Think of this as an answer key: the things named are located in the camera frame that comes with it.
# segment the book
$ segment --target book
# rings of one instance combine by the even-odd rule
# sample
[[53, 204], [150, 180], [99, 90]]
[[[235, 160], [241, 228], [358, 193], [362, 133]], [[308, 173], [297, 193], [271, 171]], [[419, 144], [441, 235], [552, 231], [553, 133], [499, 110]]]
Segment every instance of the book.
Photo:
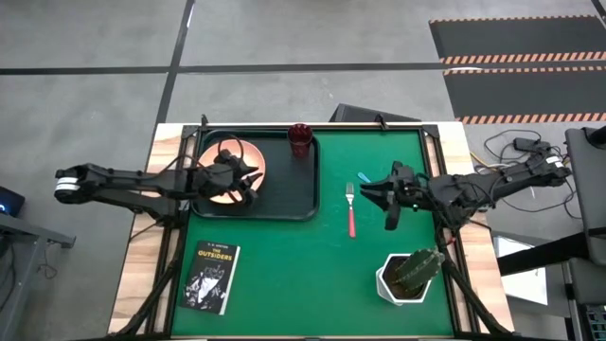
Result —
[[194, 253], [181, 306], [222, 315], [236, 272], [240, 247], [199, 241]]

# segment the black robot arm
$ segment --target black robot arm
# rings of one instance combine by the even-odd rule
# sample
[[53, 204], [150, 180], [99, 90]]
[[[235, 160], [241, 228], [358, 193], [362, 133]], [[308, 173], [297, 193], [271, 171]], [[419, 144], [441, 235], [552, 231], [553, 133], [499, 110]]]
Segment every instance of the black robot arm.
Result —
[[[261, 173], [245, 175], [258, 168], [246, 166], [243, 160], [228, 150], [221, 150], [214, 164], [208, 167], [198, 165], [183, 170], [169, 170], [169, 166], [158, 173], [113, 170], [93, 164], [57, 170], [55, 198], [64, 204], [96, 201], [122, 206], [134, 213], [149, 213], [159, 224], [171, 217], [181, 200], [211, 198], [236, 191], [243, 198], [240, 203], [249, 206], [257, 198], [251, 187]], [[154, 192], [160, 196], [151, 197], [139, 191]]]
[[438, 212], [457, 230], [478, 208], [529, 187], [557, 187], [571, 174], [551, 147], [533, 150], [527, 161], [488, 174], [440, 175], [429, 178], [396, 161], [382, 181], [362, 184], [361, 193], [387, 212], [385, 229], [398, 226], [401, 207]]

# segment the gray floor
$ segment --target gray floor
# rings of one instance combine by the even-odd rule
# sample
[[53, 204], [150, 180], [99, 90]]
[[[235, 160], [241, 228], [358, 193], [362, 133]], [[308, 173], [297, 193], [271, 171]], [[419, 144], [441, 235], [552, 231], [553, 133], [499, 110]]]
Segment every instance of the gray floor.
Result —
[[[0, 68], [169, 65], [184, 4], [0, 0]], [[436, 62], [431, 19], [564, 14], [596, 12], [590, 0], [200, 0], [181, 65]], [[53, 175], [85, 162], [143, 168], [164, 82], [164, 75], [0, 77], [0, 185], [25, 194], [23, 218], [78, 235], [74, 249], [49, 251], [59, 275], [40, 276], [19, 339], [105, 334], [133, 215], [101, 204], [62, 206], [52, 197]], [[215, 122], [326, 121], [339, 102], [453, 120], [439, 72], [402, 71], [180, 75], [167, 121], [201, 114]], [[571, 126], [525, 128], [561, 143]], [[488, 159], [483, 140], [506, 128], [467, 127], [471, 149]], [[565, 188], [536, 189], [536, 198], [525, 191], [516, 199], [541, 207], [565, 195]], [[489, 222], [546, 239], [579, 230], [561, 208], [525, 214], [500, 205]], [[521, 314], [514, 320], [523, 334], [565, 337], [553, 333], [560, 320]]]

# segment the black tray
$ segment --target black tray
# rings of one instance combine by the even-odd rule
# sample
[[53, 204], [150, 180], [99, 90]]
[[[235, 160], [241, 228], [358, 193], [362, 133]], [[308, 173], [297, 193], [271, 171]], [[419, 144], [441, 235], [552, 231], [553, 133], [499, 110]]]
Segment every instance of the black tray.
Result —
[[310, 155], [297, 159], [291, 152], [286, 131], [213, 131], [199, 137], [197, 157], [229, 135], [254, 144], [265, 158], [265, 178], [258, 189], [258, 199], [250, 207], [196, 200], [192, 203], [196, 214], [205, 218], [307, 221], [317, 212], [320, 148], [315, 137]]

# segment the green table mat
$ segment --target green table mat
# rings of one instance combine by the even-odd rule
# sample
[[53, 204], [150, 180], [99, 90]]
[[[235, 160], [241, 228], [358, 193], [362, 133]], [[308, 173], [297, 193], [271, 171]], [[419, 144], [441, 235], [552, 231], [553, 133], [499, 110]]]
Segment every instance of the green table mat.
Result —
[[[213, 220], [191, 215], [172, 334], [198, 336], [453, 334], [442, 274], [425, 301], [397, 307], [377, 295], [375, 272], [389, 253], [435, 246], [428, 212], [403, 209], [399, 228], [359, 194], [358, 171], [380, 180], [394, 160], [425, 171], [419, 132], [315, 132], [320, 208], [308, 222]], [[356, 239], [348, 236], [346, 182], [356, 184]], [[196, 243], [241, 247], [225, 315], [179, 306]]]

